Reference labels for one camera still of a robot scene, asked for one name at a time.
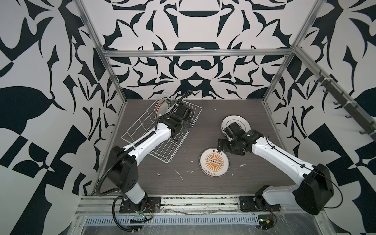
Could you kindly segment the green banner rim plate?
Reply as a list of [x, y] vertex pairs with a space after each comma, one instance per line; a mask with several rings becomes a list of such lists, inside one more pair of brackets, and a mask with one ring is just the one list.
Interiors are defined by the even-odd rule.
[[168, 97], [160, 98], [154, 107], [155, 119], [168, 113], [172, 109], [172, 106], [173, 106], [172, 98], [168, 98]]

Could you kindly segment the green cloud pattern plate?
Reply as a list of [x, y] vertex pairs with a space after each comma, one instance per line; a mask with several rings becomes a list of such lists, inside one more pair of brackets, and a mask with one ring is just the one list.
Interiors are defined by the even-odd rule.
[[221, 124], [221, 131], [226, 138], [229, 138], [229, 136], [226, 134], [224, 129], [233, 122], [236, 122], [245, 132], [251, 130], [251, 125], [245, 118], [237, 115], [227, 116]]

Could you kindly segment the orange sunburst pattern plate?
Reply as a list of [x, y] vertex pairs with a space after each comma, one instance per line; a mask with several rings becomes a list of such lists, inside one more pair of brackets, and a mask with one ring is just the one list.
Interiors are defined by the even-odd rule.
[[228, 172], [230, 162], [224, 152], [219, 152], [216, 148], [209, 148], [201, 153], [199, 166], [207, 176], [219, 178]]

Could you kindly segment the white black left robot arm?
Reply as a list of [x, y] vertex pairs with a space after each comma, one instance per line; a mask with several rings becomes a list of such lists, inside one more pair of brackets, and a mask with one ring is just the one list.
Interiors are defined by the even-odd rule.
[[106, 170], [97, 183], [95, 195], [106, 196], [118, 192], [121, 198], [126, 197], [134, 205], [146, 202], [146, 192], [138, 183], [138, 166], [155, 147], [169, 139], [177, 141], [180, 133], [192, 127], [194, 112], [183, 104], [183, 99], [192, 94], [192, 90], [185, 92], [172, 109], [158, 116], [154, 127], [135, 142], [122, 148], [112, 148]]

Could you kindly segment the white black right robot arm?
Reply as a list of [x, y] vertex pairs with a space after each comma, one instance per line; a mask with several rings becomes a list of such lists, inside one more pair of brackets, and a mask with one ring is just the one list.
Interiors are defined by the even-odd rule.
[[305, 162], [276, 146], [262, 133], [253, 129], [246, 132], [235, 122], [224, 131], [230, 139], [218, 140], [219, 152], [240, 156], [252, 152], [277, 167], [294, 182], [292, 186], [263, 186], [254, 197], [256, 208], [296, 205], [311, 215], [318, 215], [334, 196], [330, 171], [323, 164]]

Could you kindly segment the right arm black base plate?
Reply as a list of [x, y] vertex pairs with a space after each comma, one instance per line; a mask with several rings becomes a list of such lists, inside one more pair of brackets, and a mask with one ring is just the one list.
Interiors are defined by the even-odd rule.
[[240, 210], [242, 212], [279, 212], [280, 204], [269, 205], [262, 196], [240, 196]]

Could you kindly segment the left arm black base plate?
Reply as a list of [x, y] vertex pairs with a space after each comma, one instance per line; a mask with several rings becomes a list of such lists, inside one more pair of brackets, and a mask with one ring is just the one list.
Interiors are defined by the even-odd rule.
[[124, 199], [120, 205], [120, 213], [145, 212], [151, 213], [160, 209], [161, 197], [145, 196], [138, 204], [133, 203], [130, 199]]

